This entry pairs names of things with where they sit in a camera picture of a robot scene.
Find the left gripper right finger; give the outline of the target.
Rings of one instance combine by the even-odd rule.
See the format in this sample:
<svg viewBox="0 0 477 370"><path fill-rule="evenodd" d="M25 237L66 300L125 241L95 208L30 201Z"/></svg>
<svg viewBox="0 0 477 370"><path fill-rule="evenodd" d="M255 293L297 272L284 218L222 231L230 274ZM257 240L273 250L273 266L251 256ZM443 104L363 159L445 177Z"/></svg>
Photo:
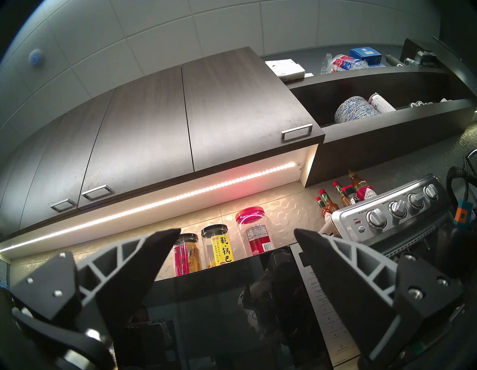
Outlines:
<svg viewBox="0 0 477 370"><path fill-rule="evenodd" d="M462 284L409 252L396 263L357 242L296 228L321 289L357 345L359 368L403 368L451 329Z"/></svg>

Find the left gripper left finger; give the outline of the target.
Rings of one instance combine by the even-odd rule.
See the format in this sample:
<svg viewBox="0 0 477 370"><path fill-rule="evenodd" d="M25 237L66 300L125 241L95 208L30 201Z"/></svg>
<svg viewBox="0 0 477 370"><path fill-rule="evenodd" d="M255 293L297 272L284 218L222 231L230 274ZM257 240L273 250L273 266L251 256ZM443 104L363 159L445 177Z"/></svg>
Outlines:
<svg viewBox="0 0 477 370"><path fill-rule="evenodd" d="M117 242L78 262L70 251L54 255L11 288L15 320L80 333L93 329L110 345L139 308L180 232Z"/></svg>

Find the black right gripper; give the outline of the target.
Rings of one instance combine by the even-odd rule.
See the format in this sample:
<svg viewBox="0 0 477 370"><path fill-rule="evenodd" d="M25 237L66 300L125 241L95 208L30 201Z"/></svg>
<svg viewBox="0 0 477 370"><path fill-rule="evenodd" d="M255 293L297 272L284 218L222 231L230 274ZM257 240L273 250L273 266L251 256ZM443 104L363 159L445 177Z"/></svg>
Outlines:
<svg viewBox="0 0 477 370"><path fill-rule="evenodd" d="M435 262L445 278L476 284L476 229L445 223L438 230Z"/></svg>

